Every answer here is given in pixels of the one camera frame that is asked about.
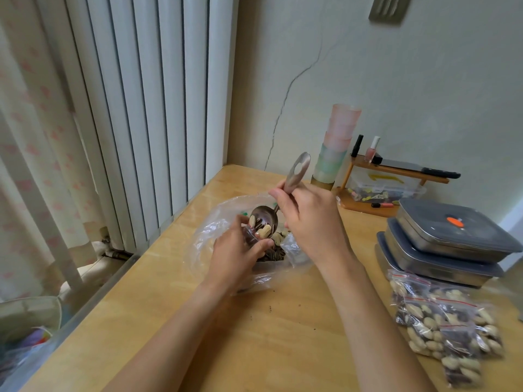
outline forearm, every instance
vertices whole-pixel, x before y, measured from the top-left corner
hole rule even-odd
[[[225,292],[200,285],[104,391],[175,391],[212,322]]]
[[[342,265],[331,265],[320,271],[341,316],[361,390],[435,391],[381,302],[365,268],[353,259],[350,262],[344,259],[338,264]]]

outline hand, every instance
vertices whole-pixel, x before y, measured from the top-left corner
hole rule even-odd
[[[296,243],[320,271],[333,263],[355,259],[331,192],[300,183],[292,198],[282,190],[283,186],[284,181],[269,194],[278,202]]]
[[[204,284],[220,293],[232,293],[251,272],[256,260],[274,245],[272,239],[258,241],[249,249],[242,232],[242,223],[249,218],[237,215],[231,228],[214,241],[211,264]]]

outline left hand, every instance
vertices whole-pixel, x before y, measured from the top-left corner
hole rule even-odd
[[[249,218],[237,215],[231,227],[216,241],[211,256],[209,272],[204,284],[221,293],[232,293],[251,272],[256,260],[274,245],[272,239],[258,241],[249,249],[242,232],[242,223]]]

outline food container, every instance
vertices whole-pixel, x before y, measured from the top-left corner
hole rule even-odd
[[[419,179],[355,167],[348,191],[357,202],[392,203],[401,198],[418,198],[427,191]]]
[[[523,251],[512,235],[470,207],[403,199],[397,221],[416,249],[424,252],[497,263]]]
[[[504,275],[498,264],[474,263],[423,253],[412,245],[395,218],[387,219],[387,224],[385,241],[397,265],[404,271],[476,287],[481,287],[492,277]]]
[[[387,246],[387,242],[385,241],[385,233],[383,231],[380,231],[376,234],[376,237],[378,239],[378,243],[374,245],[374,251],[376,253],[376,259],[378,261],[378,265],[380,266],[381,271],[383,272],[383,275],[385,277],[389,276],[389,270],[394,271],[400,271],[403,272],[403,270],[400,268],[399,265],[397,265],[396,260],[392,256],[392,253],[389,250],[389,247]],[[420,277],[423,277],[425,279],[428,279],[429,281],[433,282],[439,282],[439,283],[448,283],[447,281],[442,281],[441,279],[426,277],[424,275],[419,275]],[[477,286],[472,285],[466,285],[463,283],[452,283],[456,286],[461,287],[471,287],[473,289],[477,289]]]

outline stacked plastic cups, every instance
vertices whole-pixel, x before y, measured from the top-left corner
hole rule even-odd
[[[360,115],[361,109],[349,105],[332,106],[329,127],[314,168],[312,184],[327,190],[332,189]]]

